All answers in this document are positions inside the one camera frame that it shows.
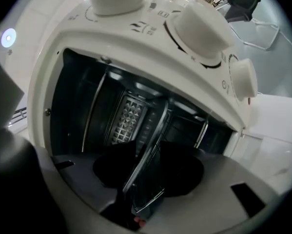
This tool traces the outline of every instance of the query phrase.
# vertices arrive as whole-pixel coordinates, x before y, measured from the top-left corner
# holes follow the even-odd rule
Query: gray floor
[[[292,27],[276,0],[262,0],[253,17],[273,22],[292,41]],[[275,34],[269,26],[257,26],[253,22],[234,22],[231,26],[248,42],[267,47]],[[238,56],[250,58],[255,66],[258,91],[263,94],[292,97],[292,46],[279,34],[271,50],[262,51],[244,45],[237,38]]]

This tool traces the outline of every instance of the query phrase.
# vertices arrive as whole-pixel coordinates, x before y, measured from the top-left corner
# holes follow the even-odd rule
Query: screw
[[[109,58],[107,58],[106,56],[101,56],[100,59],[106,63],[106,64],[110,64],[111,63],[111,60]]]
[[[50,113],[51,113],[50,108],[45,109],[44,113],[46,116],[50,116]]]

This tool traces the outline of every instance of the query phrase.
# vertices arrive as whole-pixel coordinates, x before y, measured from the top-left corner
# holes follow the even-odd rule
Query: white tile
[[[58,21],[62,21],[64,17],[79,4],[80,2],[77,2],[76,0],[63,1],[61,6],[54,12],[53,18],[55,18]]]
[[[15,30],[17,46],[37,46],[49,18],[26,8],[19,19]]]
[[[261,178],[271,177],[292,167],[292,144],[264,138],[251,170]]]
[[[48,25],[46,26],[40,40],[39,40],[39,45],[36,48],[36,52],[35,52],[35,57],[34,59],[37,60],[43,46],[45,45],[46,41],[48,40],[48,38],[50,37],[51,33],[53,32],[53,30],[59,25],[59,21],[57,21],[56,19],[52,19]]]
[[[292,188],[292,166],[290,169],[282,169],[277,174],[266,179],[266,182],[279,195],[285,193]]]
[[[34,68],[35,49],[21,46],[12,49],[12,51],[13,53],[6,58],[5,69],[21,90],[28,93]]]

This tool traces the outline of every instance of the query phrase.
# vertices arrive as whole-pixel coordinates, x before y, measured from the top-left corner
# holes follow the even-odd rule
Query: blue light
[[[6,29],[0,38],[0,42],[4,48],[9,48],[16,40],[16,31],[13,28]]]

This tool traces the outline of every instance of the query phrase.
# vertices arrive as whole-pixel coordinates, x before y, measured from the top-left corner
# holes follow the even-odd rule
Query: power cord
[[[280,34],[281,34],[281,35],[282,35],[282,36],[283,36],[283,37],[284,37],[284,38],[285,38],[285,39],[286,39],[286,40],[292,45],[292,42],[288,39],[288,37],[287,37],[285,34],[283,34],[283,33],[280,31],[280,27],[279,27],[277,24],[275,24],[275,23],[271,23],[271,22],[263,22],[263,21],[259,21],[259,20],[255,19],[255,18],[252,19],[252,22],[255,23],[255,24],[257,24],[257,25],[270,26],[271,28],[273,28],[273,29],[276,30],[276,33],[275,33],[275,35],[274,35],[274,37],[273,37],[271,43],[269,44],[269,46],[268,46],[268,47],[262,47],[262,46],[258,46],[258,45],[256,45],[256,44],[254,44],[254,43],[251,43],[251,42],[247,42],[247,41],[242,40],[242,39],[240,38],[240,36],[237,34],[237,32],[236,32],[236,31],[230,26],[231,29],[232,29],[232,31],[234,32],[234,34],[237,36],[237,38],[238,38],[241,42],[243,42],[243,44],[248,45],[248,46],[251,46],[251,47],[254,47],[254,48],[258,48],[258,49],[263,50],[263,51],[268,51],[268,50],[271,48],[272,44],[274,43],[274,41],[275,41],[277,35],[280,33]]]

